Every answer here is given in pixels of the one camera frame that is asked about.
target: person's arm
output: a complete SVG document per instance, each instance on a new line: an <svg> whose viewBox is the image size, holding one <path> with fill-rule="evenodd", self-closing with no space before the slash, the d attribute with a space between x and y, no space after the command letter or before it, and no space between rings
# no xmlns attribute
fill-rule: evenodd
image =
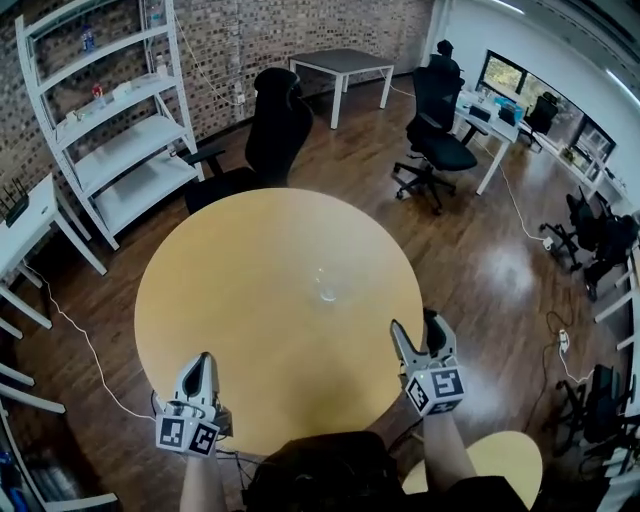
<svg viewBox="0 0 640 512"><path fill-rule="evenodd" d="M460 480L476 476L451 413L425 416L422 435L429 491L444 493Z"/></svg>
<svg viewBox="0 0 640 512"><path fill-rule="evenodd" d="M215 454L201 459L188 457L180 497L181 512L228 512L220 466Z"/></svg>

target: hardwood floor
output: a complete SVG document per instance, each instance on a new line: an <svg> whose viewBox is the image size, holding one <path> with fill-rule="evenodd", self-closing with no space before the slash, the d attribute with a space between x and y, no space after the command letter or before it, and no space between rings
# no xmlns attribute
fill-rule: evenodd
<svg viewBox="0 0 640 512"><path fill-rule="evenodd" d="M394 86L412 90L410 78L394 80ZM420 283L424 305L440 311L458 336L468 396L457 408L456 419L465 442L525 427L544 382L542 349L554 339L547 327L548 311L573 318L567 328L571 336L568 365L573 375L586 375L595 363L614 365L625 375L628 353L615 351L615 342L626 332L625 313L603 325L593 323L594 314L615 300L617 292L595 305L588 302L581 276L563 273L542 244L523 233L499 173L485 193L476 196L475 189L491 161L478 145L471 146L479 161L475 169L447 173L458 192L455 197L443 194L442 216L432 214L424 197L395 199L398 185L390 173L396 160L408 161L404 127L413 116L414 100L391 91L387 109L379 110L381 90L381 83L350 89L335 131L328 128L331 95L311 101L317 117L295 162L290 185L324 192L360 208L403 248ZM227 149L221 158L223 168L245 164L248 133L248 127L242 128L217 142ZM487 142L492 152L497 151L495 142ZM531 234L537 235L537 226L545 221L568 224L564 196L575 193L577 186L548 154L535 154L515 144L503 164ZM62 309L87 330L110 388L126 407L140 414L151 413L151 388L135 347L137 287L154 251L186 217L184 201L176 195L127 229L119 237L122 245L117 252L96 235L90 245L109 270L105 277L59 236L33 260L33 266L51 282ZM18 287L18 294L38 304L40 310L49 307L46 295L28 283ZM12 406L10 421L19 444L27 452L37 452L42 442L57 447L62 453L56 453L54 459L72 473L83 462L81 474L75 472L83 486L115 492L125 510L177 510L184 461L155 448L150 421L133 418L116 406L102 388L83 336L54 313L53 306L50 309L50 331L10 306L0 311L25 333L21 341L5 337L5 358L14 356L12 364L35 378L34 393L60 401L68 410L58 418ZM553 329L561 327L557 319L551 322ZM553 459L554 433L541 430L560 403L553 385L564 376L555 351L547 352L546 362L548 389L528 430L544 458L548 482L543 491L560 481L579 482L576 453ZM414 420L412 410L400 398L372 428L390 444ZM71 451L61 448L66 444L57 443L58 431L73 439ZM408 440L394 454L400 473L405 474L419 460L420 447ZM244 466L253 471L251 465ZM230 509L240 508L235 463L224 461L223 467ZM87 468L93 468L94 474ZM573 501L580 497L584 498L576 495Z"/></svg>

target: chair seat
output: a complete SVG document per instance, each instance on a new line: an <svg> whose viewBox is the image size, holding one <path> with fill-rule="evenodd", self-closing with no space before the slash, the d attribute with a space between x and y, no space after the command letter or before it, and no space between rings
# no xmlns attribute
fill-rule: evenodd
<svg viewBox="0 0 640 512"><path fill-rule="evenodd" d="M220 199L249 190L265 188L260 177L249 167L240 167L201 182L190 182L184 191L189 214Z"/></svg>
<svg viewBox="0 0 640 512"><path fill-rule="evenodd" d="M411 149L422 153L439 171L464 171L478 164L473 153L453 135L416 134Z"/></svg>

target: ceiling light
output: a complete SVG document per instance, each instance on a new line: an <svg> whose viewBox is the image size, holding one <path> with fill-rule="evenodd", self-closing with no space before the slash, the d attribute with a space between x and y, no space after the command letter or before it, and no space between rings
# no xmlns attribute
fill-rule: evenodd
<svg viewBox="0 0 640 512"><path fill-rule="evenodd" d="M607 69L607 75L611 77L611 80L618 84L618 87L620 87L627 94L627 96L629 96L629 98L633 100L637 107L640 107L640 100L638 99L638 97L633 94L626 85L622 83L622 80L620 80L616 75L613 74L613 71Z"/></svg>
<svg viewBox="0 0 640 512"><path fill-rule="evenodd" d="M523 10L518 9L517 7L514 7L513 5L509 5L506 2L501 2L500 0L491 0L491 1L496 3L496 4L500 4L502 7L506 7L507 9L510 9L513 12L517 12L518 14L524 14Z"/></svg>

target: white shelving unit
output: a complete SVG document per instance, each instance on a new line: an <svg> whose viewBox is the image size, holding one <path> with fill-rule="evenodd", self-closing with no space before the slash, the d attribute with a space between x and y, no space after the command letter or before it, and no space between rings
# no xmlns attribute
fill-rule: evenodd
<svg viewBox="0 0 640 512"><path fill-rule="evenodd" d="M139 32L98 47L50 76L41 76L35 52L38 40L60 25L114 1L74 0L32 25L25 26L23 16L17 18L15 24L22 74L45 140L80 204L111 247L117 249L119 246L114 237L125 226L188 181L196 178L202 181L204 176L200 164L192 167L180 158L170 157L166 150L162 151L176 140L182 140L191 153L197 151L182 82L173 0L164 0L166 23L153 28L147 26L144 0L138 0ZM168 64L173 76L161 77L153 72L154 56L149 43L153 38L165 35L169 40ZM133 44L144 45L148 74L132 77L129 94L115 100L113 94L108 93L104 100L90 102L77 110L82 117L77 123L53 118L46 97L51 88L90 64ZM161 92L172 88L177 92L181 123L173 119L160 97ZM73 161L68 148L74 142L148 98L154 99L156 114L139 121L81 160Z"/></svg>

